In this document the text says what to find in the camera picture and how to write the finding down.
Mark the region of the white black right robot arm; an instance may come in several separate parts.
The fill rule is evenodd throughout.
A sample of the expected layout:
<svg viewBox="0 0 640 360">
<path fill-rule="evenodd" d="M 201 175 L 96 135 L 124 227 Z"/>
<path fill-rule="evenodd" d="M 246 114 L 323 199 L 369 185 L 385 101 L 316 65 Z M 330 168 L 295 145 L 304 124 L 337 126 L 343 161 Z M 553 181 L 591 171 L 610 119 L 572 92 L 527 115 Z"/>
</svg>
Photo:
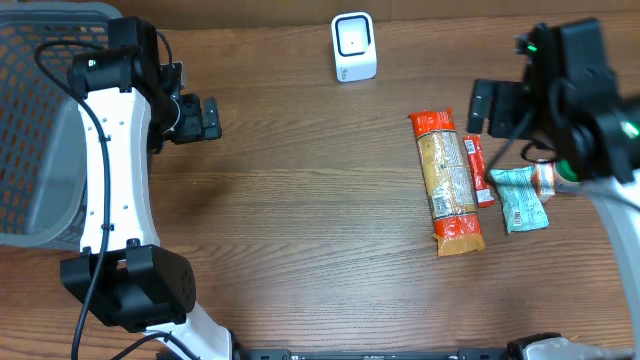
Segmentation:
<svg viewBox="0 0 640 360">
<path fill-rule="evenodd" d="M 540 23 L 516 36 L 514 51 L 527 58 L 522 80 L 476 80 L 467 130 L 539 145 L 569 165 L 570 193 L 592 201 L 608 234 L 637 332 L 639 99 L 620 95 L 595 18 Z"/>
</svg>

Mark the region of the red sachet stick packet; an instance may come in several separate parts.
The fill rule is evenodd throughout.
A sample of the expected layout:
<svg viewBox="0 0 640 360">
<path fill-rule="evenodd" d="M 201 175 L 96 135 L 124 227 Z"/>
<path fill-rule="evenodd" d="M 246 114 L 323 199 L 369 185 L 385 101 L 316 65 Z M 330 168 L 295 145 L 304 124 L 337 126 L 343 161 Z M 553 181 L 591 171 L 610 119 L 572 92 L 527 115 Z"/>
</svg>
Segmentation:
<svg viewBox="0 0 640 360">
<path fill-rule="evenodd" d="M 495 204 L 495 199 L 491 195 L 490 186 L 484 178 L 486 164 L 480 136 L 467 135 L 463 138 L 463 142 L 467 152 L 477 204 L 480 208 L 491 207 Z"/>
</svg>

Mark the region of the teal wet wipes packet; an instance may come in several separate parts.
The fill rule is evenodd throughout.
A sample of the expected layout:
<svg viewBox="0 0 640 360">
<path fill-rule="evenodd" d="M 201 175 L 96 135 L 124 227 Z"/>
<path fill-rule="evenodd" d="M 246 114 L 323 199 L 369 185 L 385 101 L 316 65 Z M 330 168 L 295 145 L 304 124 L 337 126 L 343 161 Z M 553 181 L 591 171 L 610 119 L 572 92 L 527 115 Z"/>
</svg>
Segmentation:
<svg viewBox="0 0 640 360">
<path fill-rule="evenodd" d="M 544 207 L 531 182 L 533 173 L 532 166 L 490 171 L 501 199 L 508 233 L 538 230 L 549 225 Z"/>
</svg>

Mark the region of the orange Kleenex tissue pack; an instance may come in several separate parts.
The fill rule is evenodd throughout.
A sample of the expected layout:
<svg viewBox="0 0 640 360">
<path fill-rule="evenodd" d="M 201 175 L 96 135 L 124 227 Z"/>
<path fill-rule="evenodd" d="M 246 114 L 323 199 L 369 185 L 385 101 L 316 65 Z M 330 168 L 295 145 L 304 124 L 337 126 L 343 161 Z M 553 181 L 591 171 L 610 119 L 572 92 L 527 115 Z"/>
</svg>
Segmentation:
<svg viewBox="0 0 640 360">
<path fill-rule="evenodd" d="M 537 163 L 533 165 L 532 186 L 542 203 L 555 195 L 555 178 L 552 163 Z"/>
</svg>

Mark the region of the green lid jar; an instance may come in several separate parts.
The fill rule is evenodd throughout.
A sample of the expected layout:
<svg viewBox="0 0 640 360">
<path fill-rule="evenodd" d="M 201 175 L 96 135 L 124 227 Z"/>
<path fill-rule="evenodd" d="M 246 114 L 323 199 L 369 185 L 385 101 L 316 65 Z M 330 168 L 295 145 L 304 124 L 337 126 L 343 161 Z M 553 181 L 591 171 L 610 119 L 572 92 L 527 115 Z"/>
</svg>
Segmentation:
<svg viewBox="0 0 640 360">
<path fill-rule="evenodd" d="M 566 160 L 555 161 L 552 170 L 556 193 L 577 194 L 581 190 L 578 176 Z"/>
</svg>

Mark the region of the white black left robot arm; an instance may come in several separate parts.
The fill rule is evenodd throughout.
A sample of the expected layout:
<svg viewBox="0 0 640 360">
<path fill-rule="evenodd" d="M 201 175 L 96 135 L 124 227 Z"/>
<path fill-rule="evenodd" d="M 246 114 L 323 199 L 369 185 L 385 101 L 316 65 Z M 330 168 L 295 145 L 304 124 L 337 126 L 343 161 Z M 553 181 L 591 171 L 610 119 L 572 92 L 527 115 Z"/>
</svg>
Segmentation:
<svg viewBox="0 0 640 360">
<path fill-rule="evenodd" d="M 136 17 L 113 19 L 106 46 L 75 56 L 68 93 L 85 134 L 87 212 L 64 287 L 83 316 L 161 341 L 180 359 L 240 359 L 233 333 L 198 304 L 189 261 L 160 244 L 149 197 L 150 159 L 166 142 L 220 138 L 214 99 L 183 90 L 181 64 L 162 63 L 166 39 Z"/>
</svg>

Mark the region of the orange spaghetti pasta packet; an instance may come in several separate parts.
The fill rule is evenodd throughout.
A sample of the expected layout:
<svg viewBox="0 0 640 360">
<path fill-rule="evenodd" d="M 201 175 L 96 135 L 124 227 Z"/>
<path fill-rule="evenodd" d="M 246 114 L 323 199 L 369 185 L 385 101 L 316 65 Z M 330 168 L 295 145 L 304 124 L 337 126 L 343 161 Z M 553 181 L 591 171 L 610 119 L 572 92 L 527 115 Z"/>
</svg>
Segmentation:
<svg viewBox="0 0 640 360">
<path fill-rule="evenodd" d="M 420 111 L 412 122 L 439 257 L 482 251 L 485 242 L 451 109 Z"/>
</svg>

